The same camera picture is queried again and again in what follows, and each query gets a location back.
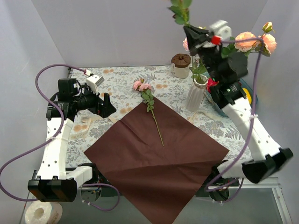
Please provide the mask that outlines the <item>red paper bouquet wrap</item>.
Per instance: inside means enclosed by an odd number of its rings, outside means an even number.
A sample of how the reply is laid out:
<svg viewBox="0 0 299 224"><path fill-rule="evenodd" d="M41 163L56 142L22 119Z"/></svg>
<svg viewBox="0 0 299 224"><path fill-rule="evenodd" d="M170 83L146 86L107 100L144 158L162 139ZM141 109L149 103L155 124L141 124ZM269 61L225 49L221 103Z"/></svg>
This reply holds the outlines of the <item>red paper bouquet wrap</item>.
<svg viewBox="0 0 299 224"><path fill-rule="evenodd" d="M228 150L156 99L140 103L85 155L151 223L171 224Z"/></svg>

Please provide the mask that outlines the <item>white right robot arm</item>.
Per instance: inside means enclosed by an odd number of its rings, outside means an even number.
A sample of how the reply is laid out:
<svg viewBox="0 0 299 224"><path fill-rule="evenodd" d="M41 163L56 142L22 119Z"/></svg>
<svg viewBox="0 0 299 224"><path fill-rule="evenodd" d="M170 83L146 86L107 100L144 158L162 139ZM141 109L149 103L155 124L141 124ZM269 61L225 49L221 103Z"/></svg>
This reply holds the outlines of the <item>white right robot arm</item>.
<svg viewBox="0 0 299 224"><path fill-rule="evenodd" d="M244 149L249 149L252 159L240 162L222 162L211 174L206 185L222 185L227 180L234 183L246 178L259 183L278 172L292 157L289 148L282 148L266 131L256 114L256 98L247 99L240 86L240 79L247 75L248 58L251 51L262 56L270 54L265 36L231 37L231 28L225 21L218 21L210 29L200 29L192 25L183 27L188 49L192 56L198 56L211 79L216 83L210 87L213 101L233 121L245 139Z"/></svg>

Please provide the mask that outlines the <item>pink artificial flower bunch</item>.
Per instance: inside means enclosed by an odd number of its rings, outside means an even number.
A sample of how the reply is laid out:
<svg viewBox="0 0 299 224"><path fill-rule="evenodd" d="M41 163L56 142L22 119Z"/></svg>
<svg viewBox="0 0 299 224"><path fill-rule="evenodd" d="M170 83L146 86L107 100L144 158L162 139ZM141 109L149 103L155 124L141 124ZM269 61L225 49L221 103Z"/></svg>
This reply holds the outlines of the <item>pink artificial flower bunch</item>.
<svg viewBox="0 0 299 224"><path fill-rule="evenodd" d="M140 78L139 80L134 81L132 89L140 92L143 103L147 105L146 108L147 112L151 112L152 114L152 118L155 122L161 144L164 147L164 141L157 123L157 119L154 114L154 109L155 109L154 107L155 101L153 96L154 88L152 87L151 84L145 82L143 78Z"/></svg>

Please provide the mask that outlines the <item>peach double rose stem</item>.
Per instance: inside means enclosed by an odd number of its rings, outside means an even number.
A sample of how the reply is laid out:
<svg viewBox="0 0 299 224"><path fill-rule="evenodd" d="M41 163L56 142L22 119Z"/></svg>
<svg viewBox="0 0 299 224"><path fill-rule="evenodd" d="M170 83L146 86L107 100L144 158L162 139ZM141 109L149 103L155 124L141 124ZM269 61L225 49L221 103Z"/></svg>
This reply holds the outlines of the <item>peach double rose stem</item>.
<svg viewBox="0 0 299 224"><path fill-rule="evenodd" d="M170 0L171 6L168 7L173 12L173 19L176 24L190 26L189 6L192 0Z"/></svg>

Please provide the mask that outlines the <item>peach rose stem with bud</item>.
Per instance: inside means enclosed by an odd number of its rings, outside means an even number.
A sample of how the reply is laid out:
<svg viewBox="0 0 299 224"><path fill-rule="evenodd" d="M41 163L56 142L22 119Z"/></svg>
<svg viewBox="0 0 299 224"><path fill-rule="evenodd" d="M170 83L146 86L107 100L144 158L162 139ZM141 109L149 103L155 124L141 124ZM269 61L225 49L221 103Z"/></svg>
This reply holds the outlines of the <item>peach rose stem with bud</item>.
<svg viewBox="0 0 299 224"><path fill-rule="evenodd" d="M262 31L263 34L258 36L258 38L263 39L263 42L265 44L262 50L262 55L270 57L277 47L277 42L275 40L275 37L272 34L270 34L270 32L272 31L274 32L272 22L267 22L266 24L264 24ZM253 33L247 31L247 32L240 33L236 38L230 37L230 41L234 41L234 40L241 41L241 40L252 39L252 38L256 38L256 36ZM241 52L245 56L248 56L250 53L259 52L261 47L262 47L262 43L258 40L230 43L228 46L222 48L221 56L225 58L229 54L235 52Z"/></svg>

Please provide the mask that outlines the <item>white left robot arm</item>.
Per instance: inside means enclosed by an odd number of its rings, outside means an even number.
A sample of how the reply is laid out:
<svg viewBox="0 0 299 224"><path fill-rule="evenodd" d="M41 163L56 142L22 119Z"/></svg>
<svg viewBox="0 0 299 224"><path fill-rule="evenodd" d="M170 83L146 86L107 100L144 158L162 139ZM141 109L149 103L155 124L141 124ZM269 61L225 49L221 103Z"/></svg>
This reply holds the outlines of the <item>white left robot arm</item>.
<svg viewBox="0 0 299 224"><path fill-rule="evenodd" d="M100 173L94 163L83 163L68 172L66 152L71 129L79 111L88 110L102 118L116 112L108 93L100 98L98 87L104 82L102 76L92 75L80 85L76 78L58 81L58 92L50 98L47 107L47 139L41 166L28 190L41 202L73 202L77 189L83 184L96 186Z"/></svg>

